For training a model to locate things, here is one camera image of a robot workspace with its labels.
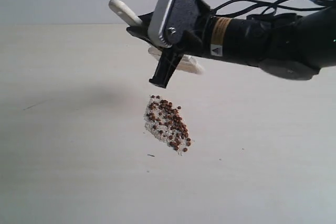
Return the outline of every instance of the white table surface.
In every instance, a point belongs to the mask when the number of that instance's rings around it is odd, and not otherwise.
[[[201,59],[164,90],[147,49],[122,25],[0,28],[1,224],[336,223],[336,68]],[[182,106],[183,157],[145,131],[151,94]]]

